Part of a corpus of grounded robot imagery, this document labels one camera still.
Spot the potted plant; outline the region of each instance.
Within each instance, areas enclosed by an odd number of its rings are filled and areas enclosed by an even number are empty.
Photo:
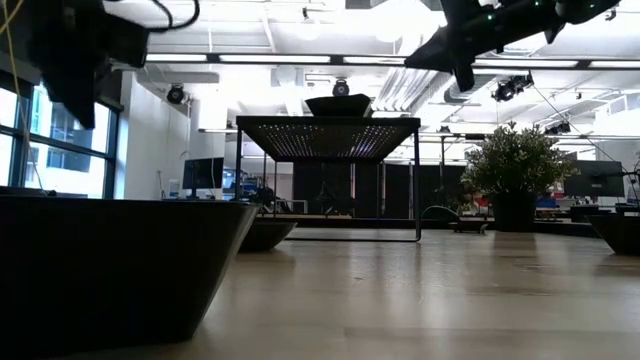
[[[463,175],[490,196],[496,230],[531,231],[538,195],[573,174],[569,159],[539,127],[518,133],[515,123],[498,127],[469,154]]]

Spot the green leaves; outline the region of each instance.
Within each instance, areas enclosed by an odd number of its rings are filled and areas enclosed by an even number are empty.
[[[556,181],[575,173],[569,159],[551,147],[539,127],[514,130],[515,124],[498,127],[480,150],[471,152],[464,179],[487,193],[542,193]]]

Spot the dark planter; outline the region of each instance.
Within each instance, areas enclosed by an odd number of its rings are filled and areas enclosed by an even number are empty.
[[[257,210],[231,202],[0,196],[3,355],[46,358],[190,339]]]
[[[536,216],[534,194],[504,193],[491,196],[495,229],[505,232],[531,232]]]
[[[640,255],[640,217],[612,215],[587,216],[593,228],[619,255]]]
[[[240,252],[269,251],[284,240],[296,225],[295,222],[256,219],[240,246]]]

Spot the yellow cable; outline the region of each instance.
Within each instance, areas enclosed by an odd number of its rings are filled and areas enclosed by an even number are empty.
[[[4,24],[2,24],[2,26],[0,26],[0,36],[2,34],[4,34],[4,31],[9,28],[9,24],[13,20],[14,16],[16,16],[16,14],[18,14],[18,10],[20,10],[20,8],[22,7],[22,3],[23,2],[24,2],[24,0],[18,1],[18,3],[16,4],[15,9],[13,9],[11,14],[9,16],[7,16],[7,12],[8,12],[7,11],[7,0],[4,0],[4,18],[5,18],[5,22],[4,22]]]
[[[40,185],[40,190],[44,191],[44,187],[42,186],[42,180],[40,179],[40,174],[38,173],[38,168],[35,165],[36,159],[33,156],[33,149],[31,148],[31,142],[29,141],[29,134],[31,132],[30,132],[30,129],[27,128],[27,117],[25,116],[24,109],[22,108],[22,101],[20,97],[20,84],[18,81],[18,71],[16,70],[16,59],[13,54],[13,39],[11,38],[11,28],[9,26],[13,17],[18,13],[18,10],[20,10],[20,7],[22,6],[23,1],[24,0],[20,0],[18,2],[18,4],[16,5],[16,8],[13,10],[11,15],[9,15],[9,10],[7,9],[7,1],[6,0],[4,1],[3,8],[4,8],[5,23],[0,28],[0,36],[2,36],[2,34],[6,29],[7,39],[9,43],[9,59],[11,60],[11,71],[13,72],[13,85],[16,88],[16,95],[18,95],[18,114],[20,115],[20,121],[22,122],[22,126],[24,127],[24,141],[27,144],[27,148],[29,149],[29,156],[31,157],[31,161],[34,163],[33,169],[36,172],[38,183]]]

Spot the black table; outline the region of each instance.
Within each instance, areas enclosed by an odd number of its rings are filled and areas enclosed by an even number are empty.
[[[236,197],[241,194],[242,136],[246,133],[274,161],[316,163],[381,163],[404,140],[413,135],[413,211],[416,237],[421,238],[419,214],[420,119],[362,117],[238,116],[236,149]],[[386,241],[397,242],[397,239]]]

